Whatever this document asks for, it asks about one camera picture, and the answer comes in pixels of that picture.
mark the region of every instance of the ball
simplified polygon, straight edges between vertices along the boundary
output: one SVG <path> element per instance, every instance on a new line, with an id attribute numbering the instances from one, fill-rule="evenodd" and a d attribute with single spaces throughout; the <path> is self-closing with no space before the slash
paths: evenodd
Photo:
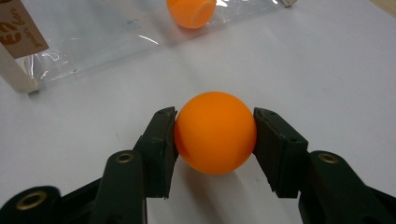
<path id="1" fill-rule="evenodd" d="M 169 14 L 180 26 L 190 29 L 203 27 L 212 18 L 216 0 L 166 0 Z"/>
<path id="2" fill-rule="evenodd" d="M 193 169 L 209 175 L 230 173 L 256 145 L 256 123 L 248 107 L 226 92 L 195 96 L 175 122 L 175 144 Z"/>

